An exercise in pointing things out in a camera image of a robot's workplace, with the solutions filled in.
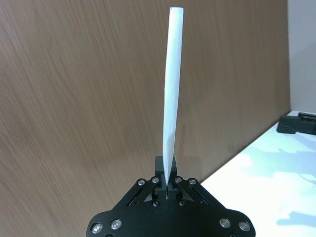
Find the white table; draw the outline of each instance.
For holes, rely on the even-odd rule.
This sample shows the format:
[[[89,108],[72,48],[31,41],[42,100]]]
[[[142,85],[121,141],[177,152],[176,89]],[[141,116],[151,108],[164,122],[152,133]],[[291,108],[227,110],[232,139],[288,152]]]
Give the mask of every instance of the white table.
[[[202,185],[226,208],[246,214],[256,237],[316,237],[316,136],[276,128]]]

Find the white rod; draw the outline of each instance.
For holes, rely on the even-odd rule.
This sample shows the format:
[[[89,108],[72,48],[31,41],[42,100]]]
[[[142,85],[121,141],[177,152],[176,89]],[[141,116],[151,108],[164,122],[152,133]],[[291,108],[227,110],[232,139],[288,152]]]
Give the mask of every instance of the white rod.
[[[165,69],[162,139],[163,169],[166,184],[168,184],[171,172],[176,133],[181,66],[182,26],[183,8],[171,7]]]

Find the screw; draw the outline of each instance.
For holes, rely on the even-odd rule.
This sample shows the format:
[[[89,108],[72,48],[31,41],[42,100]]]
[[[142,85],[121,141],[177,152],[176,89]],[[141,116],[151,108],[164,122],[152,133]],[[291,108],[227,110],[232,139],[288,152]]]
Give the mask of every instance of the screw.
[[[248,224],[248,222],[245,222],[245,221],[239,222],[239,228],[242,231],[250,231],[250,225]]]
[[[194,185],[194,184],[196,184],[197,183],[197,181],[195,180],[195,179],[190,179],[189,180],[189,184],[191,184],[191,185]]]
[[[181,179],[181,177],[176,177],[175,179],[174,179],[174,181],[176,182],[176,183],[180,183],[181,181],[182,181],[182,179]]]
[[[138,180],[137,184],[138,184],[139,186],[142,186],[142,185],[145,184],[145,180],[140,179],[140,180]]]
[[[179,206],[184,206],[185,204],[186,204],[185,201],[183,201],[183,200],[179,201]]]
[[[159,206],[159,201],[153,201],[153,207],[158,207]]]
[[[224,228],[229,228],[231,226],[231,222],[226,218],[220,219],[219,224]]]
[[[159,182],[159,178],[157,178],[157,177],[153,178],[153,179],[152,179],[152,182],[153,182],[154,184],[158,183],[158,182]]]
[[[111,229],[112,230],[117,230],[122,226],[122,221],[119,219],[115,219],[111,222]]]
[[[102,224],[101,223],[95,223],[92,227],[91,227],[91,232],[93,234],[97,234],[102,230]]]

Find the wooden wall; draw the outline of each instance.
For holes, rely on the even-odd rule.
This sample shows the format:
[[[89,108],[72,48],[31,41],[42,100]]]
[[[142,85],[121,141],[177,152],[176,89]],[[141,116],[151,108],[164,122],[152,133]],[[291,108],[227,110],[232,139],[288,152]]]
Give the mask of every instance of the wooden wall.
[[[153,176],[177,5],[180,175],[203,180],[289,111],[286,0],[0,0],[1,236],[85,236]]]

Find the white wall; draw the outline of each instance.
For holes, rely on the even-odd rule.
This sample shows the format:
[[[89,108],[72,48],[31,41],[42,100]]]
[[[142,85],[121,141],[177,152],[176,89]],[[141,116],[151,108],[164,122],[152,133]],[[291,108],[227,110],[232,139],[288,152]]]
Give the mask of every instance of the white wall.
[[[316,0],[288,0],[291,109],[316,112]]]

